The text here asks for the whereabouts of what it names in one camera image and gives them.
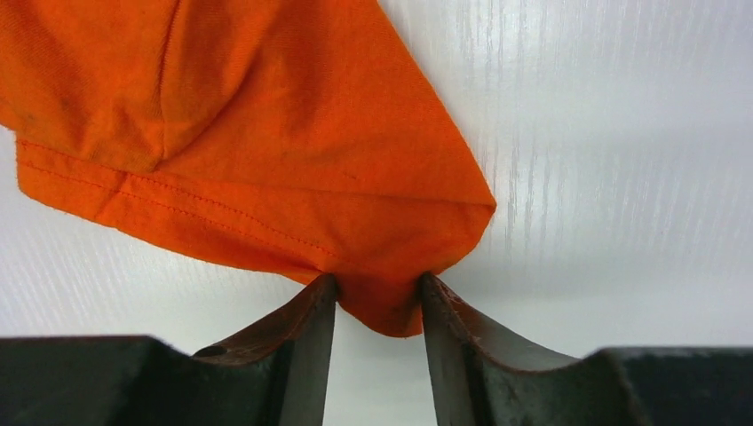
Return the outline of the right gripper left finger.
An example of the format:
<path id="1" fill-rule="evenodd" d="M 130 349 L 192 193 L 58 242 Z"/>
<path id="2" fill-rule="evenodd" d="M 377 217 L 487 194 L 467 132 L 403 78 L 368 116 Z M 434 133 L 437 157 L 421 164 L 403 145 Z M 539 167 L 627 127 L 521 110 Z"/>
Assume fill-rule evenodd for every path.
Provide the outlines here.
<path id="1" fill-rule="evenodd" d="M 320 425 L 336 282 L 187 355 L 147 335 L 1 342 L 4 425 Z"/>

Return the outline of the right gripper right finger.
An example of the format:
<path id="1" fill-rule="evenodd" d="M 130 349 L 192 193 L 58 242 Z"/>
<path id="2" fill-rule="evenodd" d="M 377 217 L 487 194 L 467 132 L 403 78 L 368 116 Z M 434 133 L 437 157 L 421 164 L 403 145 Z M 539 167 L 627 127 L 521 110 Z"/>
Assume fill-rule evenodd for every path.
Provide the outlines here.
<path id="1" fill-rule="evenodd" d="M 749 347 L 610 347 L 574 358 L 419 281 L 440 425 L 749 425 Z"/>

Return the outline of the orange t shirt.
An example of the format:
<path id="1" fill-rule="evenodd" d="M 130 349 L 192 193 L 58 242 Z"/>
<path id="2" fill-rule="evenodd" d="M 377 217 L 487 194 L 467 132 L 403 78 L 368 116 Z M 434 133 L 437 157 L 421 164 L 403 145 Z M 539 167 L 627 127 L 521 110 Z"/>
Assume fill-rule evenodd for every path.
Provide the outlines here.
<path id="1" fill-rule="evenodd" d="M 421 332 L 416 279 L 495 198 L 375 1 L 4 1 L 1 123 L 29 198 L 308 283 Z"/>

